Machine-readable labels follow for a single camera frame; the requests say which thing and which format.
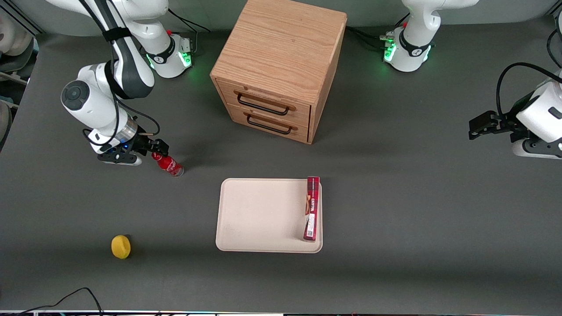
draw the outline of red box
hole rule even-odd
[[[320,177],[308,177],[308,194],[306,196],[306,224],[304,239],[316,240],[316,222],[318,221],[318,190]]]

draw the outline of black cable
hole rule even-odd
[[[26,313],[29,313],[29,312],[32,312],[32,311],[38,310],[38,309],[45,309],[45,308],[52,308],[52,307],[55,307],[55,306],[57,306],[58,304],[60,304],[62,301],[64,301],[65,299],[67,299],[69,296],[71,296],[71,295],[73,295],[73,294],[75,294],[75,293],[77,293],[77,292],[79,292],[79,291],[81,291],[81,290],[86,290],[86,291],[88,291],[88,292],[90,293],[90,295],[92,296],[92,298],[93,298],[94,301],[96,302],[96,307],[98,308],[99,316],[103,316],[102,308],[101,308],[101,306],[100,306],[100,304],[99,304],[98,299],[96,298],[96,296],[94,295],[94,293],[92,292],[92,290],[90,290],[90,289],[87,288],[87,287],[81,287],[81,288],[79,288],[78,290],[76,290],[76,291],[74,291],[74,292],[72,292],[72,293],[66,295],[65,297],[61,298],[58,302],[56,302],[56,303],[53,304],[53,305],[37,306],[37,307],[31,308],[31,309],[28,309],[28,310],[24,310],[23,312],[18,313],[17,316],[22,316],[22,315],[24,315],[24,314],[26,314]]]
[[[379,39],[379,37],[376,36],[376,35],[371,35],[371,34],[369,34],[369,33],[363,32],[362,30],[359,30],[359,29],[356,29],[356,28],[352,28],[351,26],[346,26],[346,29],[348,29],[348,30],[350,30],[350,31],[352,31],[352,32],[354,32],[354,33],[363,35],[364,37],[373,38],[373,39]]]
[[[400,19],[400,21],[396,22],[396,24],[394,24],[394,26],[399,26],[400,23],[402,23],[402,21],[406,20],[406,18],[410,16],[410,13],[408,12],[407,15],[405,15],[403,18]]]
[[[552,42],[552,38],[554,37],[556,32],[558,31],[552,31],[552,33],[550,33],[549,35],[549,38],[546,40],[546,51],[549,53],[550,59],[552,59],[552,61],[558,66],[558,68],[562,68],[562,65],[558,62],[556,57],[554,57],[554,55],[552,54],[552,49],[550,48],[550,43]]]
[[[80,2],[80,4],[82,4],[82,6],[86,9],[86,11],[88,12],[88,14],[90,15],[90,17],[92,18],[92,20],[94,20],[94,22],[96,23],[96,25],[99,27],[100,30],[105,30],[105,28],[103,27],[102,23],[100,22],[100,20],[98,19],[98,17],[96,16],[96,14],[92,11],[92,9],[90,8],[90,6],[86,3],[85,0],[78,0]],[[115,72],[115,56],[113,54],[113,46],[112,43],[110,43],[110,51],[111,51],[111,75],[114,75]],[[104,146],[107,145],[111,142],[111,140],[115,137],[115,135],[117,135],[117,129],[119,128],[119,107],[117,105],[117,97],[115,97],[115,92],[111,91],[111,96],[113,97],[113,104],[115,106],[115,129],[113,130],[113,134],[112,136],[107,140],[107,142],[102,143],[102,144],[98,144],[96,142],[94,142],[93,140],[91,140],[86,134],[85,131],[90,131],[89,129],[83,129],[82,130],[82,135],[85,136],[85,138],[88,140],[88,142],[90,144],[96,145],[96,146]]]
[[[180,20],[183,20],[183,21],[185,21],[185,22],[187,22],[187,23],[191,23],[191,24],[193,24],[193,25],[195,25],[195,26],[199,26],[200,28],[202,28],[203,30],[206,30],[206,31],[209,32],[209,33],[211,32],[210,29],[208,29],[208,28],[206,28],[206,27],[204,27],[204,26],[202,26],[202,25],[199,25],[199,24],[197,24],[197,23],[195,23],[195,22],[189,21],[188,19],[186,19],[186,18],[184,18],[184,17],[181,17],[181,16],[177,15],[174,11],[172,11],[172,10],[169,9],[169,8],[168,8],[168,11],[169,11],[172,15],[174,15],[175,17],[177,17],[177,18],[180,19]]]
[[[535,69],[536,71],[540,72],[541,74],[548,76],[549,78],[553,79],[554,81],[558,82],[558,83],[562,83],[562,78],[558,77],[557,75],[551,73],[550,71],[541,68],[537,65],[533,65],[533,64],[529,64],[528,62],[516,62],[514,64],[511,64],[509,66],[507,66],[501,73],[500,77],[497,80],[497,86],[496,86],[496,107],[497,107],[497,113],[498,115],[501,117],[501,119],[506,123],[507,127],[512,131],[512,132],[516,132],[515,128],[507,123],[505,114],[501,111],[501,105],[500,105],[500,87],[501,87],[501,82],[503,81],[505,74],[513,67],[516,66],[523,66],[523,67],[527,67],[527,68],[531,68],[531,69]]]
[[[361,44],[361,46],[363,46],[364,49],[367,49],[369,51],[380,51],[380,50],[382,50],[382,47],[376,46],[376,45],[370,43],[369,41],[367,41],[365,38],[362,37],[362,35],[365,36],[365,37],[368,37],[368,38],[375,38],[375,36],[367,34],[363,31],[359,31],[358,29],[352,28],[350,26],[346,26],[346,29],[348,31],[350,31],[351,33],[353,33],[353,35],[355,35],[355,37],[357,37],[357,39],[360,41],[359,43]]]
[[[157,122],[155,119],[153,119],[152,117],[150,117],[150,116],[148,116],[148,115],[146,115],[146,114],[144,114],[144,113],[142,113],[142,112],[140,112],[140,111],[137,111],[137,110],[135,110],[135,109],[133,109],[133,108],[127,106],[125,103],[123,103],[123,102],[122,102],[121,100],[119,100],[119,99],[117,99],[117,102],[118,102],[122,107],[126,108],[127,110],[130,110],[131,112],[137,113],[138,115],[144,116],[145,118],[151,120],[151,121],[156,125],[156,132],[155,132],[155,133],[139,133],[139,135],[156,136],[156,135],[158,135],[158,134],[160,133],[160,124],[158,124],[158,122]]]
[[[82,6],[84,7],[84,9],[86,9],[86,11],[88,12],[88,14],[90,15],[90,17],[92,18],[92,20],[94,20],[94,22],[96,23],[96,25],[98,26],[98,28],[103,31],[105,28],[103,27],[102,23],[99,21],[98,17],[96,16],[96,14],[94,13],[94,11],[92,11],[92,9],[90,8],[90,6],[86,3],[85,0],[78,0],[80,2],[80,4],[82,4]]]
[[[199,32],[198,32],[194,27],[192,27],[191,25],[189,25],[188,23],[191,23],[191,24],[193,24],[193,25],[197,25],[197,26],[199,26],[200,28],[206,29],[206,30],[209,31],[209,32],[210,32],[211,30],[209,30],[208,28],[206,28],[206,27],[204,27],[204,26],[200,26],[200,25],[197,24],[197,23],[194,23],[194,22],[191,22],[191,21],[189,21],[189,20],[187,20],[187,19],[184,19],[183,17],[177,15],[176,13],[174,13],[174,12],[173,12],[172,10],[170,10],[170,9],[168,9],[168,11],[170,11],[170,13],[171,13],[173,16],[177,17],[178,20],[180,20],[180,22],[182,22],[183,24],[187,25],[190,29],[192,29],[192,30],[195,32],[195,48],[193,49],[193,53],[195,54],[195,53],[197,52],[197,48],[199,47],[199,44],[198,44],[198,42],[199,42]]]

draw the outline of drawer handle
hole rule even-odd
[[[246,114],[246,115],[247,115],[246,121],[248,122],[249,125],[257,126],[257,127],[260,127],[260,128],[265,128],[267,130],[270,130],[272,132],[276,132],[276,133],[279,133],[279,134],[282,134],[282,135],[289,135],[289,133],[291,132],[292,127],[290,127],[290,126],[289,126],[288,130],[279,130],[279,129],[269,127],[269,126],[266,126],[266,125],[263,125],[263,124],[260,124],[260,123],[252,122],[252,121],[250,121],[251,116],[249,114]]]
[[[289,107],[286,107],[286,108],[285,108],[285,111],[280,112],[280,111],[275,111],[275,110],[268,109],[267,107],[259,106],[259,105],[257,105],[257,104],[253,104],[253,103],[249,103],[249,102],[246,102],[246,101],[242,101],[242,100],[240,100],[240,98],[242,98],[242,94],[241,94],[241,93],[238,94],[238,103],[240,103],[240,104],[242,104],[242,105],[249,106],[249,107],[253,107],[254,109],[266,111],[266,112],[269,112],[269,113],[271,113],[271,114],[276,114],[276,115],[280,115],[280,116],[287,115],[287,113],[289,113]]]

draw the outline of wooden drawer cabinet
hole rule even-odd
[[[211,71],[232,120],[312,143],[346,21],[290,0],[248,0]]]

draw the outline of yellow sponge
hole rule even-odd
[[[117,235],[111,241],[111,252],[119,259],[125,259],[131,253],[131,243],[124,235]]]

